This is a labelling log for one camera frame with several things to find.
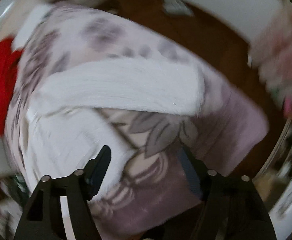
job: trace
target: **floral fabric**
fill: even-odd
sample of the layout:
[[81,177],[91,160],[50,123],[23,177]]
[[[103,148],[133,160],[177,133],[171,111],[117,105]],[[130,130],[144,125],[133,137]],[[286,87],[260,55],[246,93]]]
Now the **floral fabric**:
[[25,47],[6,120],[5,140],[25,177],[20,120],[30,94],[56,72],[107,57],[190,63],[198,65],[205,79],[199,116],[99,110],[137,154],[126,165],[120,183],[89,207],[103,239],[125,239],[200,203],[189,191],[176,156],[182,145],[208,168],[228,175],[264,138],[268,126],[252,101],[185,48],[121,17],[60,3]]

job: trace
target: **metal pin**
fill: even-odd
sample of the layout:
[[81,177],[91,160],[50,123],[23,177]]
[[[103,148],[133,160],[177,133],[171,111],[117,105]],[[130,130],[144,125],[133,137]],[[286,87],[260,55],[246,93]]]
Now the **metal pin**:
[[248,181],[250,181],[250,178],[249,178],[249,176],[244,175],[244,176],[242,176],[242,180],[248,182]]
[[207,171],[207,174],[208,174],[209,176],[216,176],[216,175],[217,175],[217,171],[215,171],[215,170],[208,170],[208,171]]
[[51,179],[51,177],[49,176],[49,175],[45,175],[45,176],[43,176],[42,178],[41,178],[41,181],[42,182],[46,182],[46,181],[48,181],[48,180],[50,180]]
[[84,174],[84,171],[82,169],[79,169],[79,170],[75,170],[74,174],[76,176],[80,176],[80,175],[83,175]]

